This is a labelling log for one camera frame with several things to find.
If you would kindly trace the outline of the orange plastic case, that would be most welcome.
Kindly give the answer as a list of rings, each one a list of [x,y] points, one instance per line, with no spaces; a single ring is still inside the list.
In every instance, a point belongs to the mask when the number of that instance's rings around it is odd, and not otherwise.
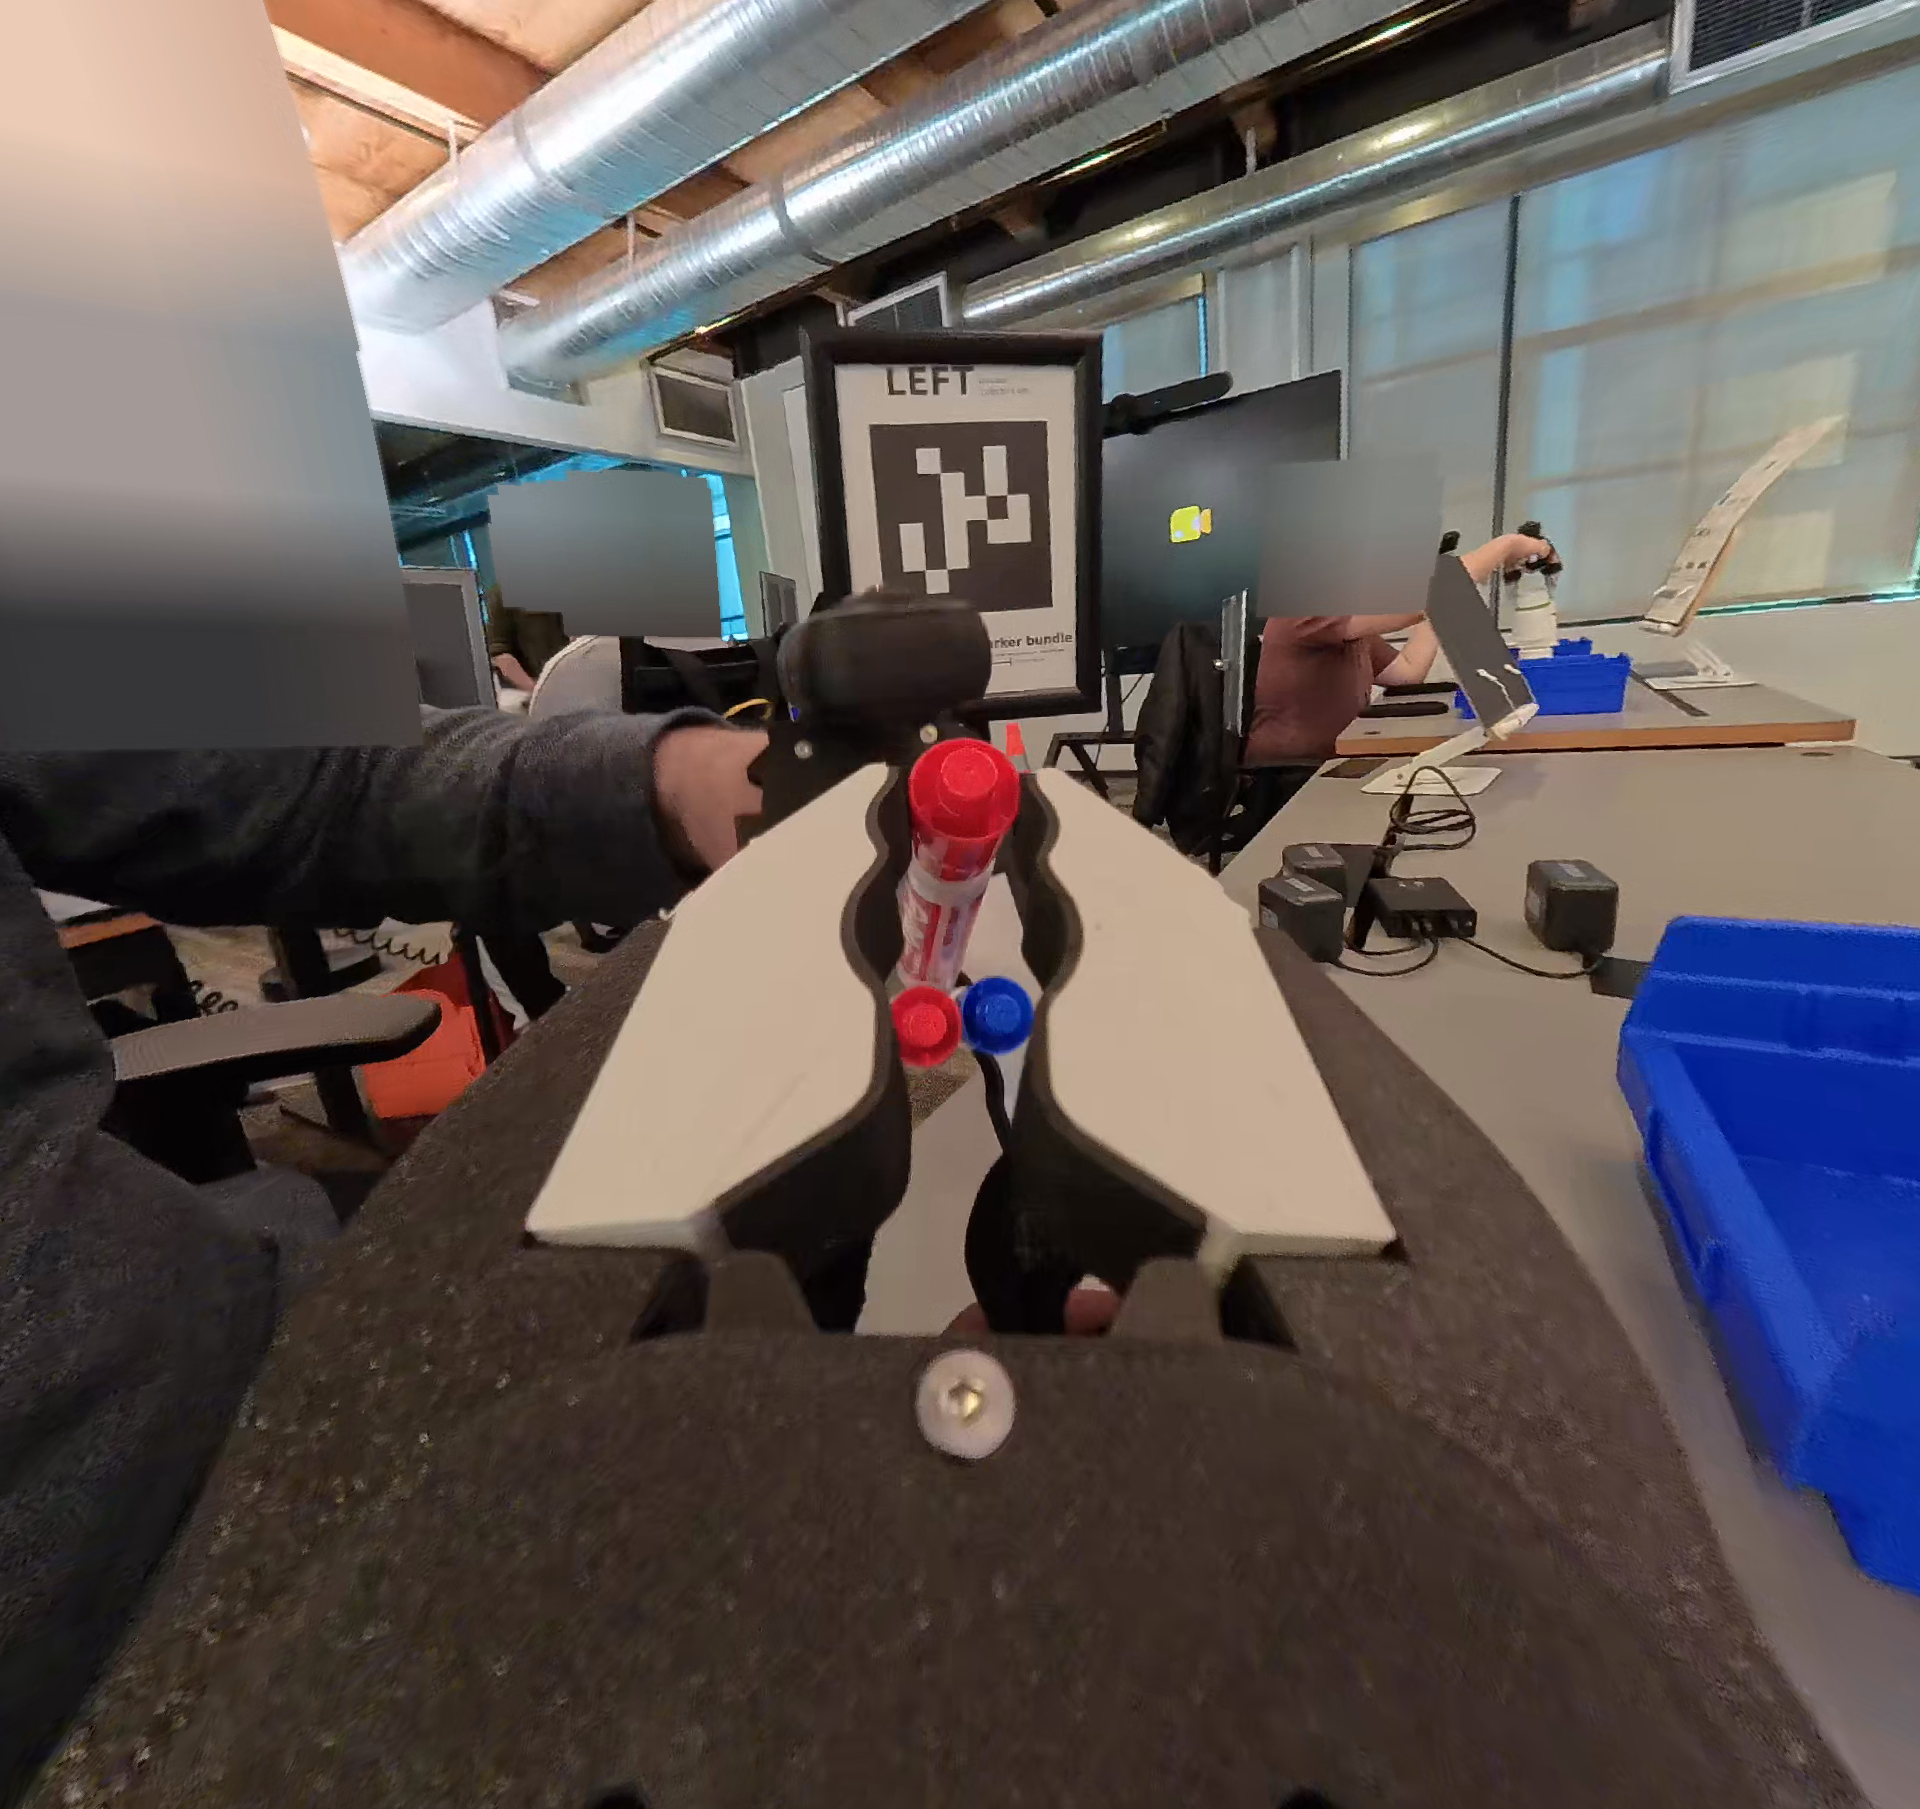
[[[363,1065],[359,1084],[371,1115],[382,1121],[425,1121],[445,1107],[488,1068],[476,1016],[465,998],[439,990],[400,991],[411,1006],[439,1012],[433,1031],[403,1054]]]

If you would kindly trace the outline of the small blue plastic bin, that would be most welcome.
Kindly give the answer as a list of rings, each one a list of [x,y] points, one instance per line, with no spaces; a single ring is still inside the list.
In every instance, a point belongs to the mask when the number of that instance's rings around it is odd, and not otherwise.
[[[1479,673],[1452,669],[1452,699],[1458,714],[1471,714],[1482,727],[1493,730],[1525,705],[1531,705],[1537,716],[1596,716],[1617,714],[1623,708],[1632,669],[1626,653],[1594,648],[1586,638],[1567,638],[1544,653],[1521,653],[1509,645],[1507,656],[1509,672],[1523,677],[1525,690],[1507,694],[1496,687],[1493,712],[1479,714],[1476,703],[1476,691],[1483,691]]]

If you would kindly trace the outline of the black computer monitor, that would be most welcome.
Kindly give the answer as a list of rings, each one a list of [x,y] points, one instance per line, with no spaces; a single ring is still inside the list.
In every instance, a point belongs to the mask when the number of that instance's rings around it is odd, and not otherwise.
[[[1327,371],[1103,440],[1101,636],[1156,648],[1180,620],[1215,624],[1255,585],[1279,468],[1342,452],[1342,376]]]

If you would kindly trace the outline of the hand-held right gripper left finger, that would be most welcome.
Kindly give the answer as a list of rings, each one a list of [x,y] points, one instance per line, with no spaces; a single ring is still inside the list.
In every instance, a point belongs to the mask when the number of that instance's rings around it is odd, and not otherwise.
[[[885,981],[904,774],[863,764],[671,914],[522,1229],[539,1246],[779,1258],[847,1334],[911,1174]]]

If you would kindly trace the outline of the small wall vent grille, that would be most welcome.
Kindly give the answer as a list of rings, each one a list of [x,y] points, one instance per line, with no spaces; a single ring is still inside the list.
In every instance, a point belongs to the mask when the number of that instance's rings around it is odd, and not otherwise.
[[[714,452],[739,449],[737,394],[729,377],[647,362],[644,383],[658,437]]]

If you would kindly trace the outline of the paper strip on stand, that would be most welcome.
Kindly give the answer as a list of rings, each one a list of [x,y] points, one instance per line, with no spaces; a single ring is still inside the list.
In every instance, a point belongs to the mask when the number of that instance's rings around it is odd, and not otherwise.
[[[1646,690],[1668,697],[1693,697],[1755,686],[1748,673],[1740,673],[1708,644],[1693,636],[1693,624],[1751,510],[1776,481],[1833,435],[1841,422],[1842,415],[1832,412],[1783,432],[1693,526],[1638,624],[1640,631],[1678,645],[1666,658],[1633,662],[1632,675]]]

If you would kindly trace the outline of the black office chair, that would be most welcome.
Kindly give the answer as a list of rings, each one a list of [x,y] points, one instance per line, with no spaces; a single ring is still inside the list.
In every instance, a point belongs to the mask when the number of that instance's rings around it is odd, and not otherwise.
[[[435,994],[330,991],[204,1012],[184,964],[156,920],[91,909],[55,926],[89,1008],[145,991],[150,1014],[108,1033],[112,1090],[104,1127],[189,1183],[254,1167],[248,1099],[309,1077],[325,1124],[373,1144],[360,1072],[411,1057],[437,1033]]]

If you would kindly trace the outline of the person's dark grey sweater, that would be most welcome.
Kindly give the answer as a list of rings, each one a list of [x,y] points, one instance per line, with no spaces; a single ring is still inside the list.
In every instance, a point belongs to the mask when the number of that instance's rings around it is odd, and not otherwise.
[[[112,1068],[1,855],[1,1792],[60,1744],[339,1234],[289,1170],[195,1187],[105,1130]]]

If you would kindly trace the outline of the large blue plastic bin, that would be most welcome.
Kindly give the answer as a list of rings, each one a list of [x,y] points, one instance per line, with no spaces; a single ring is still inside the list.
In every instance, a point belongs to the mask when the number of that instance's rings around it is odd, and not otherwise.
[[[1671,920],[1617,1079],[1745,1435],[1916,1592],[1916,930]]]

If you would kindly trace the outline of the grey computer monitor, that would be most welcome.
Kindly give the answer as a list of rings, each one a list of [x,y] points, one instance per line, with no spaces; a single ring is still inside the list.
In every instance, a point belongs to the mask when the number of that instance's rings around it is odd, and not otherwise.
[[[401,565],[400,588],[418,680],[418,705],[496,712],[496,686],[472,574]]]

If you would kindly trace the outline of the person's left forearm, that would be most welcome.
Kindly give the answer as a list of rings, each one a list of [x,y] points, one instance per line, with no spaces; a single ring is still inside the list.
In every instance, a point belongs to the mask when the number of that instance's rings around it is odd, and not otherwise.
[[[38,895],[184,926],[635,924],[692,879],[657,787],[698,714],[421,714],[417,744],[5,752],[4,959]]]

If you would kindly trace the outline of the thin silver ventilation duct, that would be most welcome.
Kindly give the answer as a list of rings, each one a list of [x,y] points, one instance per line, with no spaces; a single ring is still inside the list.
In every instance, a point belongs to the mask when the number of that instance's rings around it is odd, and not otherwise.
[[[967,286],[970,329],[1007,329],[1160,276],[1255,250],[1333,215],[1426,190],[1455,169],[1636,113],[1668,83],[1668,33],[1645,25],[1142,213]]]

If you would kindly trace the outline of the black charging hub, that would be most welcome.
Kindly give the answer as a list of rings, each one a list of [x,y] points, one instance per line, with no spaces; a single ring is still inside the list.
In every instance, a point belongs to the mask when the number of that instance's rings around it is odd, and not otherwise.
[[[1351,949],[1368,949],[1375,931],[1407,944],[1471,942],[1478,912],[1442,877],[1375,876],[1361,885],[1353,906]]]

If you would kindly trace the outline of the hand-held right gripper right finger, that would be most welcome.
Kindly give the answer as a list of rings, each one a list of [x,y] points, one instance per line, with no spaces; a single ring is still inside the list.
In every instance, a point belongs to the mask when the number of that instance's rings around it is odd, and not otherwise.
[[[1056,1334],[1083,1277],[1123,1295],[1147,1262],[1221,1293],[1246,1260],[1394,1251],[1279,934],[1058,769],[1026,777],[1007,856],[1038,1002],[967,1223],[985,1325]]]

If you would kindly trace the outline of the person's left hand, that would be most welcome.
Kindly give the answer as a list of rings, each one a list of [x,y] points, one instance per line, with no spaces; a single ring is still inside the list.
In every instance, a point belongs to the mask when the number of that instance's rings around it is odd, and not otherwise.
[[[693,722],[664,727],[651,741],[651,806],[664,852],[688,884],[737,855],[739,830],[762,815],[759,726]]]

